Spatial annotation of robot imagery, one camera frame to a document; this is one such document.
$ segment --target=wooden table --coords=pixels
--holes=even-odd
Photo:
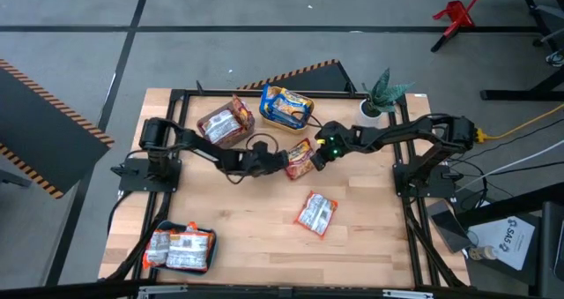
[[[132,149],[137,149],[143,121],[164,117],[170,89],[149,89],[141,109]],[[243,98],[258,115],[259,98]],[[407,95],[411,119],[429,113],[427,97]],[[187,128],[229,101],[228,97],[192,96]],[[315,100],[314,115],[322,122],[351,125],[359,100]],[[316,128],[293,135],[256,119],[256,132],[276,138],[289,149]],[[430,146],[415,142],[418,153]],[[159,280],[240,285],[393,287],[413,286],[406,230],[392,180],[392,146],[364,155],[350,153],[329,163],[323,172],[311,171],[296,181],[284,172],[229,183],[210,162],[182,152],[182,178],[173,195],[168,219],[195,221],[218,232],[219,249],[210,271],[202,277],[161,272]],[[338,209],[324,239],[294,224],[310,191],[338,201]],[[148,194],[132,193],[116,210],[100,266],[100,277],[111,274],[135,245],[142,227]],[[464,258],[451,254],[431,226],[434,246],[458,278],[469,283]],[[424,280],[428,283],[425,252],[419,247]]]

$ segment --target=yellow cable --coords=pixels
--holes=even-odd
[[[521,125],[515,127],[514,129],[512,129],[511,131],[508,131],[508,132],[506,132],[506,133],[504,133],[504,134],[502,134],[502,135],[500,135],[500,136],[487,136],[487,135],[484,133],[484,134],[482,135],[482,137],[480,137],[480,138],[482,138],[483,140],[496,140],[496,139],[501,139],[501,138],[507,137],[508,135],[510,135],[510,134],[512,134],[512,133],[514,133],[514,132],[516,132],[516,131],[518,131],[518,130],[520,130],[520,129],[522,129],[522,128],[524,128],[524,127],[530,125],[530,124],[532,124],[532,123],[535,123],[536,121],[538,121],[538,120],[540,120],[540,119],[543,119],[543,118],[545,118],[545,117],[547,117],[547,116],[549,116],[549,115],[552,115],[552,114],[556,113],[557,111],[559,111],[560,109],[563,109],[563,108],[564,108],[564,104],[561,104],[559,107],[557,107],[557,108],[555,108],[555,109],[553,109],[553,110],[551,110],[551,111],[549,111],[549,112],[546,112],[546,113],[544,113],[544,114],[541,115],[541,116],[538,116],[538,117],[536,117],[536,118],[533,118],[533,119],[531,119],[529,122],[523,123],[523,124],[521,124]]]

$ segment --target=food package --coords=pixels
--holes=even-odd
[[[187,226],[186,232],[171,234],[167,267],[206,272],[213,238],[212,233],[197,230],[194,222]]]
[[[314,168],[314,164],[309,158],[314,155],[314,150],[309,143],[309,139],[303,139],[298,145],[288,151],[290,164],[286,167],[286,174],[292,180],[307,174]]]
[[[313,102],[285,88],[266,85],[261,99],[261,113],[276,123],[293,129],[306,126],[311,116]]]
[[[242,99],[233,95],[234,115],[237,117],[241,126],[247,131],[253,127],[254,118],[249,110],[249,106]]]
[[[295,222],[323,238],[337,206],[337,201],[329,200],[311,191]]]
[[[164,265],[167,262],[171,231],[156,229],[143,255],[143,268]]]
[[[217,144],[223,139],[239,133],[242,127],[231,113],[231,110],[226,109],[212,116],[207,122],[204,122],[202,129],[204,130],[205,136],[213,144]]]

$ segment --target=concrete floor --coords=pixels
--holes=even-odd
[[[440,26],[430,17],[449,0],[147,0],[141,26]],[[535,0],[556,5],[554,0]],[[127,26],[137,0],[0,0],[0,26]],[[534,26],[524,0],[483,0],[472,11],[479,26]],[[327,59],[339,59],[353,83],[374,84],[391,68],[393,82],[415,81],[428,93],[433,112],[468,116],[491,134],[555,107],[551,102],[483,102],[478,91],[526,89],[554,72],[533,48],[535,34],[460,34],[440,53],[430,47],[438,34],[173,33],[137,34],[123,74],[108,134],[113,149],[96,166],[78,221],[61,283],[96,280],[104,251],[109,210],[119,178],[109,168],[129,151],[145,89],[234,88]],[[108,93],[125,33],[0,33],[7,59],[88,119],[96,122]],[[537,126],[548,124],[562,113]],[[474,160],[484,170],[535,153],[564,135],[555,126]],[[487,146],[475,149],[480,151]],[[557,149],[528,165],[561,160]],[[1,168],[11,168],[4,158]],[[461,166],[461,171],[474,173]],[[492,182],[513,194],[560,181],[562,166]],[[0,288],[41,285],[56,248],[73,192],[53,200],[38,188],[2,186],[0,194]],[[492,190],[492,198],[506,198]],[[523,293],[526,287],[470,263],[480,289]]]

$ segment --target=yellow and black striped tape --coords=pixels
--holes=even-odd
[[[0,69],[3,69],[10,73],[14,78],[17,78],[20,82],[25,84],[29,89],[37,93],[43,100],[47,101],[51,106],[58,109],[61,113],[65,114],[69,119],[74,121],[80,127],[84,128],[90,132],[94,137],[96,137],[100,142],[106,146],[111,147],[114,144],[114,140],[106,135],[103,131],[98,129],[93,123],[90,123],[86,118],[82,117],[79,113],[65,105],[61,100],[57,99],[51,93],[47,92],[39,84],[35,83],[32,79],[27,77],[26,74],[20,72],[18,69],[10,65],[3,59],[0,59]],[[35,170],[23,162],[14,152],[8,149],[4,144],[0,144],[0,154],[4,155],[9,161],[11,161],[16,167],[20,168],[26,175],[28,175],[33,181],[40,185],[45,191],[47,191],[51,197],[60,198],[63,193],[58,190],[55,186],[50,184],[47,180],[43,179]]]
[[[60,198],[63,193],[58,190],[55,186],[49,183],[47,180],[43,179],[35,170],[29,167],[25,162],[23,162],[15,153],[10,151],[7,146],[0,144],[0,153],[4,155],[11,163],[20,168],[26,175],[28,175],[34,182],[36,182],[43,190],[53,198]]]
[[[271,83],[274,83],[274,82],[279,81],[281,79],[291,78],[292,76],[296,76],[298,74],[313,71],[313,70],[316,70],[316,69],[319,69],[321,67],[331,65],[331,64],[339,64],[339,61],[337,59],[332,59],[332,60],[321,62],[321,63],[318,63],[318,64],[313,64],[313,65],[301,68],[299,70],[289,71],[288,73],[280,74],[280,75],[277,75],[277,76],[272,77],[272,78],[263,79],[259,82],[250,83],[250,84],[247,84],[245,86],[239,86],[239,87],[237,87],[237,89],[241,89],[241,90],[260,89],[264,86],[264,84],[267,84],[267,83],[271,84]]]

